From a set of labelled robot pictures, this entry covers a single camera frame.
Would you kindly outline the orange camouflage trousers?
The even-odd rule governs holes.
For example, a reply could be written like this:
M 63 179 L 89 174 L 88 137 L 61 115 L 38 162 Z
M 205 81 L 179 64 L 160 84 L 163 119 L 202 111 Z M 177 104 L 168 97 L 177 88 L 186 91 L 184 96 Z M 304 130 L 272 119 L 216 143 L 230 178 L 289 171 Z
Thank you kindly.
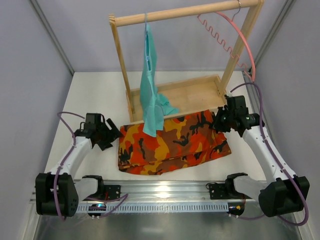
M 144 124 L 124 125 L 118 145 L 118 169 L 133 175 L 161 175 L 198 166 L 232 153 L 222 132 L 210 127 L 210 110 L 166 119 L 155 137 L 143 132 Z

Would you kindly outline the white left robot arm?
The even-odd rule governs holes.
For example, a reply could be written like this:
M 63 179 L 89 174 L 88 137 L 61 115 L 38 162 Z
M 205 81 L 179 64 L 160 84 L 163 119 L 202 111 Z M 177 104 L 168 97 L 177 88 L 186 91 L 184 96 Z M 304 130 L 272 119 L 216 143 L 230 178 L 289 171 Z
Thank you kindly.
M 106 194 L 100 175 L 85 175 L 78 182 L 74 177 L 88 153 L 98 146 L 101 151 L 111 148 L 123 134 L 110 118 L 101 113 L 87 113 L 77 130 L 67 129 L 72 142 L 57 164 L 35 179 L 36 212 L 42 216 L 58 216 L 62 220 L 75 215 L 84 200 L 101 201 Z

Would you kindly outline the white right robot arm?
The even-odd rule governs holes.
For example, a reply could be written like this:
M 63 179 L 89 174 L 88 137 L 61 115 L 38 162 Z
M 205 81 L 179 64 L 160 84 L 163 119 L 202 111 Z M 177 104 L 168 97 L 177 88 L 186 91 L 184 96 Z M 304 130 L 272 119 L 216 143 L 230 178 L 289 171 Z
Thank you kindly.
M 236 192 L 256 200 L 267 217 L 306 210 L 310 183 L 287 165 L 268 136 L 258 113 L 249 113 L 243 95 L 226 96 L 226 105 L 218 108 L 212 128 L 221 133 L 234 130 L 246 142 L 258 160 L 266 182 L 241 174 L 233 179 Z

